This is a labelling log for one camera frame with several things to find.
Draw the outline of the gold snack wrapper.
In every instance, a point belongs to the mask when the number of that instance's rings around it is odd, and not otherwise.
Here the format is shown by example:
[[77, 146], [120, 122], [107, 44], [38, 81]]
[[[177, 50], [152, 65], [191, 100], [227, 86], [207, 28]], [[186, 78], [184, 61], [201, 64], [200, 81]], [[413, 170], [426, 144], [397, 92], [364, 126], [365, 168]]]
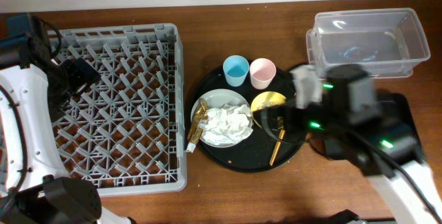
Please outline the gold snack wrapper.
[[199, 108], [195, 111], [194, 118], [191, 123], [191, 128], [189, 130], [187, 140], [189, 141], [186, 152], [193, 153], [203, 132], [203, 128], [199, 127], [202, 120], [207, 119], [207, 111], [209, 107], [205, 99], [199, 99]]

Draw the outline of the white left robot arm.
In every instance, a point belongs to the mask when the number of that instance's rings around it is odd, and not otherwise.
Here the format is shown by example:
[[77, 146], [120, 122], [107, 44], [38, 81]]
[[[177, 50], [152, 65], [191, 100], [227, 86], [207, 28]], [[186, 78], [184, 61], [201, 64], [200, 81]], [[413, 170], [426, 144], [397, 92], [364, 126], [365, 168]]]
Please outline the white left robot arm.
[[52, 25], [28, 13], [6, 22], [1, 40], [1, 128], [6, 144], [7, 194], [2, 223], [130, 223], [106, 209], [94, 184], [71, 178], [52, 130], [72, 96], [83, 93], [99, 73], [82, 59], [54, 58]]

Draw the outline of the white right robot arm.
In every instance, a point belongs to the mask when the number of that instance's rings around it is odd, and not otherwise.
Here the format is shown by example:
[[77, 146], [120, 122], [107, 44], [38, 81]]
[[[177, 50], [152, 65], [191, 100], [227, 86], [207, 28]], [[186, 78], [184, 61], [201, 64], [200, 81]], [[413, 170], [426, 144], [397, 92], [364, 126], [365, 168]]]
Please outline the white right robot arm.
[[291, 71], [297, 95], [253, 112], [277, 142], [300, 142], [322, 156], [334, 148], [359, 168], [397, 223], [440, 223], [441, 198], [419, 139], [400, 118], [386, 116], [372, 76], [358, 64], [335, 66], [322, 82], [311, 65]]

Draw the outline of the yellow plastic bowl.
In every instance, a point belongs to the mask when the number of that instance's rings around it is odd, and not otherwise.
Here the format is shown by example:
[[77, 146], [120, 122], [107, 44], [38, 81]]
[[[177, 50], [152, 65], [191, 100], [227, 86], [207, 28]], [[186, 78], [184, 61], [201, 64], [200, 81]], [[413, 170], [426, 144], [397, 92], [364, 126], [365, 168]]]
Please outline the yellow plastic bowl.
[[266, 91], [257, 95], [251, 103], [251, 113], [254, 123], [257, 124], [259, 128], [262, 128], [260, 121], [255, 116], [255, 113], [264, 108], [280, 105], [285, 102], [286, 97], [283, 94], [274, 91]]

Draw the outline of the white paper napkin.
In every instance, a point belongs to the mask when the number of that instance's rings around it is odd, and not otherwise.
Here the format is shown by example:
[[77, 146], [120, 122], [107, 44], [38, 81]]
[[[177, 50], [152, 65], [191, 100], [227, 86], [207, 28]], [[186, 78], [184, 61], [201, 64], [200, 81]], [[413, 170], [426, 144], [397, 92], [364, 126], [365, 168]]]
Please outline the white paper napkin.
[[247, 104], [211, 108], [206, 112], [207, 119], [199, 123], [203, 130], [201, 139], [214, 147], [236, 145], [253, 133], [251, 109]]

